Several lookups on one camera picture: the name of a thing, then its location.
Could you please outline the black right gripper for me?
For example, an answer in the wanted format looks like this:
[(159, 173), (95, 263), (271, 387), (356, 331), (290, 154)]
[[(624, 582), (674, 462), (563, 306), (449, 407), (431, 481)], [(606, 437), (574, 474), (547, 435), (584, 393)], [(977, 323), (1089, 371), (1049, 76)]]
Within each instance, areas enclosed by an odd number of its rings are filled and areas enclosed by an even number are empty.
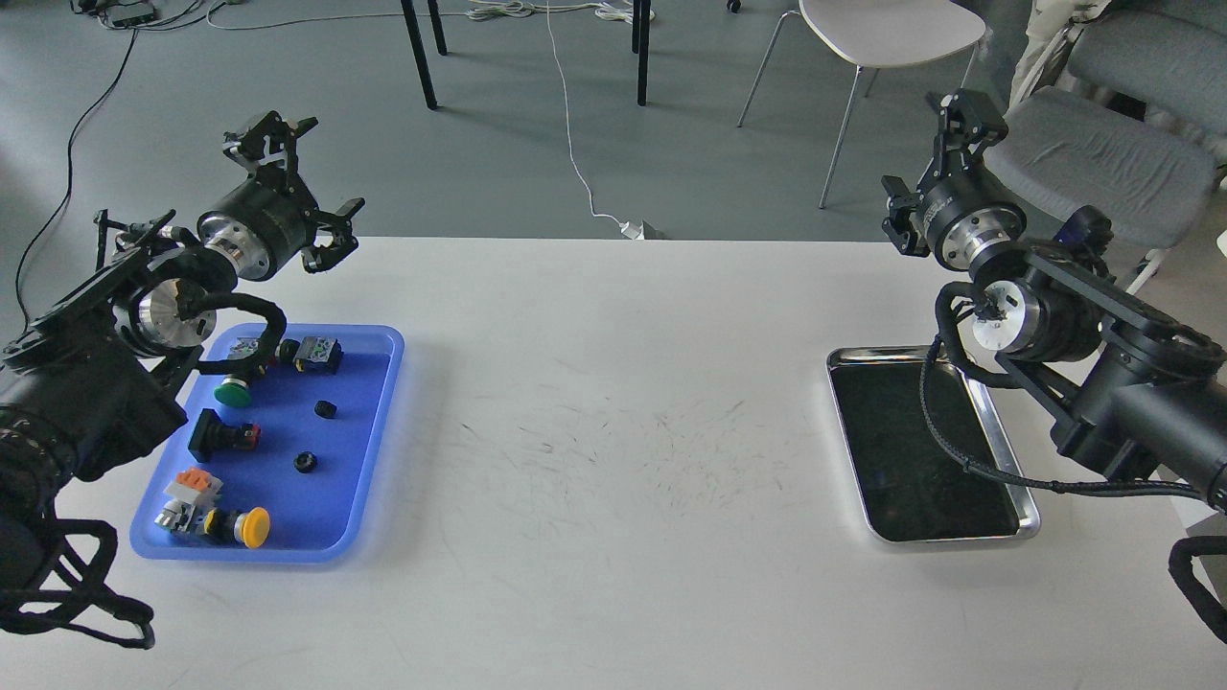
[(982, 157), (1007, 139), (1009, 123), (977, 90), (929, 92), (926, 103), (937, 113), (933, 169), (917, 185), (882, 176), (882, 231), (902, 255), (933, 255), (947, 270), (1002, 273), (1025, 253), (1026, 215)]

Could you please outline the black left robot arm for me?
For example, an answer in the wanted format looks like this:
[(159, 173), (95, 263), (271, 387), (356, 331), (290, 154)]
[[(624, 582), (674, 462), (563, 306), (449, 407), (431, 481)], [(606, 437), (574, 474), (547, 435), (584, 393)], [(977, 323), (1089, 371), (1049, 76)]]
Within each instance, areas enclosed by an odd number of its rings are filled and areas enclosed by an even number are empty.
[(4, 632), (152, 647), (152, 609), (106, 584), (115, 528), (59, 517), (58, 494), (184, 427), (175, 397), (191, 372), (249, 381), (275, 361), (333, 363), (333, 349), (291, 354), (283, 311), (237, 292), (294, 255), (323, 273), (360, 246), (352, 219), (363, 199), (324, 211), (299, 174), (297, 144), (315, 124), (267, 112), (227, 134), (223, 151), (245, 180), (193, 230), (172, 212), (146, 223), (98, 212), (99, 232), (117, 231), (115, 254), (2, 349)]

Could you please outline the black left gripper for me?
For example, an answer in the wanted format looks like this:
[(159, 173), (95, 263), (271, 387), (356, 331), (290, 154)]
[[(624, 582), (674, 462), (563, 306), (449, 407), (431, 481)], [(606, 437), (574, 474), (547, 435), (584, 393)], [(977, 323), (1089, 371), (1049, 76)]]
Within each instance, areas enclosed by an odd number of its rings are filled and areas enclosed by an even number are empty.
[[(325, 273), (360, 247), (352, 219), (364, 196), (325, 212), (298, 174), (297, 140), (315, 126), (315, 117), (286, 122), (267, 112), (225, 133), (225, 156), (253, 171), (198, 219), (198, 238), (229, 259), (243, 280), (271, 279), (298, 250), (307, 273)], [(320, 230), (333, 236), (328, 244), (313, 243)]]

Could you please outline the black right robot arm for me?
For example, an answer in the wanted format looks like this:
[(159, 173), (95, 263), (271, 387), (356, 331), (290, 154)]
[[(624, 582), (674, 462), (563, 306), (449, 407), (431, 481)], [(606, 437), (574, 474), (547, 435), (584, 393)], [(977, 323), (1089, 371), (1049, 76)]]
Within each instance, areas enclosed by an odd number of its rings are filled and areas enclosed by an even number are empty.
[[(1225, 512), (1225, 349), (1117, 287), (1103, 253), (1110, 222), (1072, 212), (1052, 239), (1026, 239), (1025, 210), (983, 162), (1007, 138), (985, 93), (929, 98), (933, 162), (915, 184), (882, 176), (882, 222), (902, 255), (933, 257), (964, 281), (939, 289), (937, 335), (920, 373), (920, 406), (963, 471), (1053, 494), (1196, 498)], [(1099, 476), (1042, 481), (1001, 471), (937, 428), (929, 377), (939, 357), (973, 381), (1029, 393), (1052, 415), (1056, 454)]]

